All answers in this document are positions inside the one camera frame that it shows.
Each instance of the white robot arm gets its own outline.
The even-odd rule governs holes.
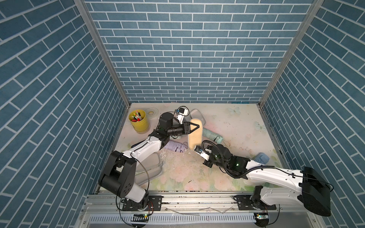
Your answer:
[[[141,163],[152,153],[162,149],[168,143],[170,136],[190,134],[199,125],[182,122],[182,114],[175,118],[172,113],[163,113],[157,128],[148,138],[132,149],[122,153],[114,151],[108,158],[99,178],[99,185],[111,191],[120,198],[127,198],[136,202],[140,208],[145,208],[148,201],[148,191],[134,183],[137,162]],[[330,216],[330,187],[328,183],[312,168],[303,170],[288,170],[274,166],[267,166],[249,158],[232,155],[220,144],[203,141],[201,146],[194,149],[204,158],[204,165],[213,164],[223,168],[233,178],[244,178],[269,182],[282,188],[267,188],[256,186],[251,197],[252,205],[264,209],[274,204],[303,205],[309,211]]]

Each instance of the aluminum frame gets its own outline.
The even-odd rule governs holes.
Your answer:
[[[124,110],[124,113],[123,113],[123,117],[122,117],[122,120],[120,121],[119,123],[119,126],[118,126],[118,131],[114,137],[114,140],[113,140],[113,143],[112,143],[112,146],[110,147],[110,150],[109,150],[109,155],[115,150],[115,147],[116,147],[116,144],[118,142],[118,139],[120,137],[120,134],[122,133],[122,129],[123,129],[123,126],[124,126],[124,123],[127,119],[127,116],[128,116],[128,112],[129,112],[129,108],[130,107],[126,107],[126,109]],[[95,188],[94,188],[94,192],[95,194],[97,194],[99,192],[99,189],[100,189],[100,186],[98,183],[96,183],[95,185]]]
[[[236,201],[232,198],[238,194],[252,194],[252,192],[160,192],[150,191],[150,195],[163,196],[161,211],[154,211],[158,214],[197,214],[197,213],[217,213],[222,214],[229,212],[262,212],[262,210],[239,210]],[[277,210],[269,210],[269,212],[307,212],[313,228],[325,228],[322,218],[311,212],[308,212],[302,206],[281,205]],[[133,212],[120,211],[121,214],[131,214]],[[85,205],[82,208],[79,219],[75,227],[86,228],[92,215],[119,214],[115,206],[115,195],[109,191],[100,191],[98,195],[88,195]]]
[[[105,46],[100,38],[100,35],[96,29],[96,26],[91,18],[91,14],[85,4],[85,1],[84,0],[74,0],[74,2],[76,4],[78,11],[80,12],[82,19],[85,22],[86,27],[88,28],[88,30],[90,32],[90,35],[91,35],[93,41],[95,42],[97,49],[99,50],[101,57],[103,58],[103,61],[106,65],[106,67],[108,68],[110,76],[112,77],[123,101],[125,102],[126,106],[129,108],[131,103],[129,102],[129,99],[122,87],[122,84],[121,84],[119,77],[115,71],[115,68],[110,60],[107,50],[105,49]]]
[[[305,35],[307,29],[309,28],[309,25],[312,23],[314,16],[317,14],[318,10],[320,9],[322,3],[324,0],[314,0],[311,6],[309,7],[307,14],[305,18],[303,19],[303,22],[300,24],[292,42],[289,45],[288,50],[285,52],[283,59],[279,63],[273,78],[268,84],[268,87],[266,88],[263,96],[260,98],[260,101],[258,102],[259,105],[263,106],[268,99],[271,91],[274,89],[277,81],[281,77],[281,74],[283,73],[285,67],[288,65],[289,60],[292,58],[292,55],[294,54],[296,48],[298,47],[300,41],[302,40],[303,36]]]
[[[284,169],[292,169],[292,167],[290,166],[285,154],[284,154],[284,150],[282,148],[282,146],[279,143],[278,137],[276,136],[274,129],[272,128],[269,120],[266,118],[266,114],[264,109],[262,108],[261,105],[257,105],[258,111],[261,115],[262,120],[264,121],[264,125],[266,127],[266,130],[268,131],[268,134],[270,136],[271,142],[274,145],[274,148],[276,150],[276,153],[278,155],[278,158],[280,160],[281,165],[283,166]]]

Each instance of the floral tabletop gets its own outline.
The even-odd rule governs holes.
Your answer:
[[[253,158],[258,153],[265,153],[268,165],[281,167],[274,146],[267,133],[264,122],[255,104],[176,104],[176,103],[133,103],[130,111],[136,109],[157,108],[159,115],[150,119],[150,130],[137,134],[132,125],[126,121],[116,145],[116,150],[123,152],[130,146],[142,141],[157,126],[158,117],[167,111],[174,111],[181,105],[190,110],[198,109],[206,120],[207,128],[224,138],[223,145],[233,155]],[[177,142],[187,142],[183,136]],[[162,161],[162,175],[151,180],[150,190],[187,190],[187,191],[252,191],[256,185],[275,187],[273,184],[252,180],[233,179],[222,173],[217,166],[209,168],[203,165],[204,159],[194,151],[175,152],[166,149],[157,152]]]

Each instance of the brick wall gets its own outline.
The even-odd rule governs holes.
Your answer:
[[[258,102],[312,0],[86,0],[133,102]]]
[[[325,0],[264,106],[291,166],[334,185],[334,228],[365,227],[364,11]]]
[[[73,226],[124,108],[73,0],[0,1],[0,227]]]

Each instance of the pen holder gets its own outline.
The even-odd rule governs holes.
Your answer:
[[[137,113],[139,112],[141,114],[142,120],[138,121],[138,122],[133,122],[133,113]],[[148,123],[148,118],[146,118],[146,113],[142,110],[142,109],[137,109],[132,111],[129,116],[129,121],[131,122],[133,128],[135,129],[135,131],[138,134],[144,134],[146,132],[148,132],[148,130],[150,129],[150,124]]]

